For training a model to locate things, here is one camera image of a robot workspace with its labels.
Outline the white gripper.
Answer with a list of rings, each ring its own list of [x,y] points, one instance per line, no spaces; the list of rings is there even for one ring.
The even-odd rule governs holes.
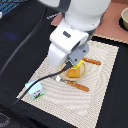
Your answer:
[[[62,19],[50,35],[48,61],[54,67],[59,67],[66,60],[77,65],[89,51],[88,36],[88,33],[73,29]]]

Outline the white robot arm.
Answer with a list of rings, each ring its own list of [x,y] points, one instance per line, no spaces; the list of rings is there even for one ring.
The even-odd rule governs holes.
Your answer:
[[[88,41],[111,0],[39,0],[62,13],[62,20],[50,35],[48,60],[54,67],[66,61],[77,65],[88,53]]]

